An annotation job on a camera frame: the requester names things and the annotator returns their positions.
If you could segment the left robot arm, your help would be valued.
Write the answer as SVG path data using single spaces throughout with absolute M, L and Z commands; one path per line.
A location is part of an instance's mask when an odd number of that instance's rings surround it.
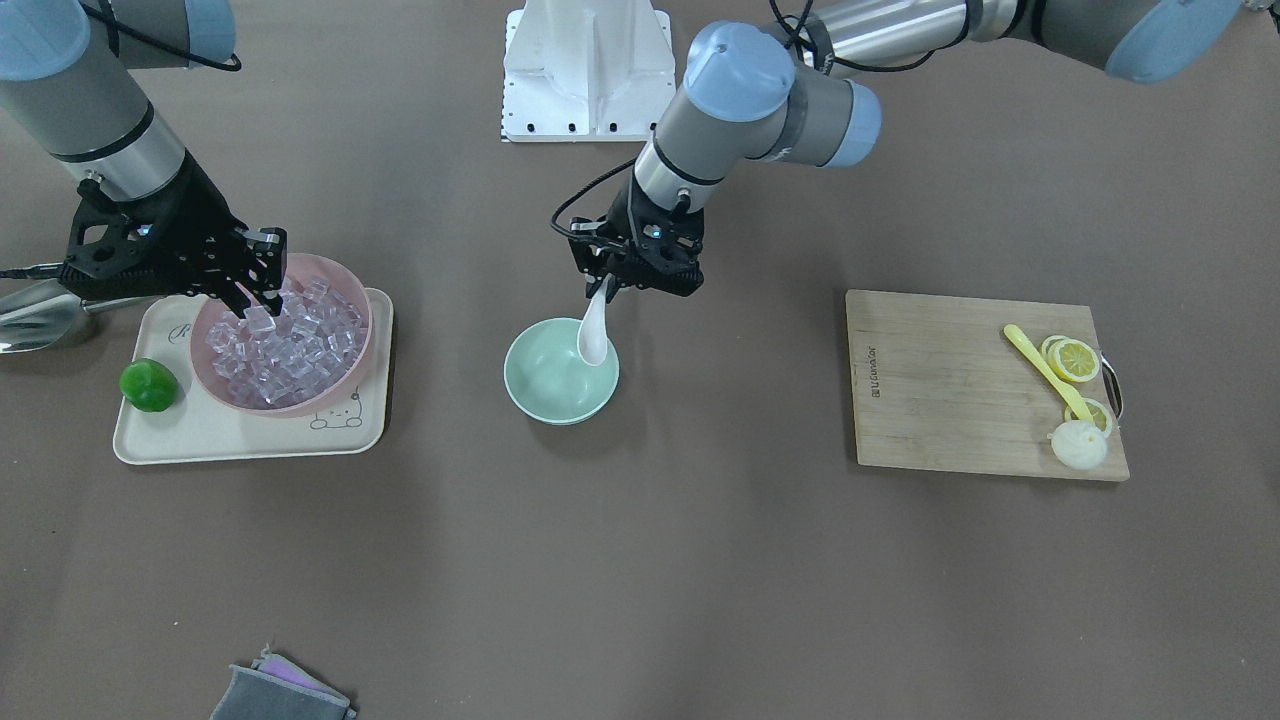
M 703 283 L 704 209 L 741 160 L 864 160 L 882 109 L 854 72 L 918 68 L 959 44 L 1016 38 L 1137 85 L 1202 56 L 1240 1 L 840 1 L 765 26 L 717 20 L 605 215 L 558 225 L 590 300 L 622 288 L 686 297 Z

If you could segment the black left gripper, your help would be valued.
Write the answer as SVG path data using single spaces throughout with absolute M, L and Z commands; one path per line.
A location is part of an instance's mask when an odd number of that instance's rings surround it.
M 631 179 L 599 225 L 571 231 L 568 242 L 584 273 L 585 299 L 594 299 L 602 287 L 605 304 L 625 287 L 680 297 L 696 292 L 704 281 L 699 263 L 704 211 L 689 211 L 689 205 L 680 199 L 673 210 L 660 208 Z

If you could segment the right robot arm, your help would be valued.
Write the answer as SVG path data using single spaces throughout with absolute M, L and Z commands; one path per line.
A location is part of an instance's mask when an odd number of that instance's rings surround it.
M 237 72 L 227 1 L 5 1 L 3 108 L 74 178 L 64 259 L 12 269 L 78 299 L 206 295 L 282 310 L 287 233 L 250 229 L 133 77 Z

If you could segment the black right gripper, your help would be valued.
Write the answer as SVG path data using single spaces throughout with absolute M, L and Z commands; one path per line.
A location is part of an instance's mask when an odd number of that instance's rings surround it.
M 250 231 L 192 155 L 143 199 L 116 201 L 82 179 L 58 282 L 88 301 L 207 295 L 238 319 L 255 301 L 282 314 L 287 233 Z

